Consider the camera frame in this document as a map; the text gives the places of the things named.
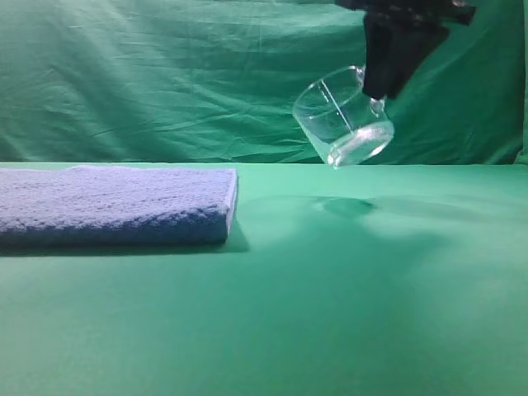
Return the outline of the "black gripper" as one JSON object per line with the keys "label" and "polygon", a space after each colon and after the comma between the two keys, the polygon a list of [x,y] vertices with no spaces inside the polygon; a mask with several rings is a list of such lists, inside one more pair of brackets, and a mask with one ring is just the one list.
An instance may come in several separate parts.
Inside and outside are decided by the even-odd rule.
{"label": "black gripper", "polygon": [[370,98],[395,99],[448,37],[443,23],[469,26],[476,13],[476,6],[451,0],[337,0],[336,4],[366,13],[363,93]]}

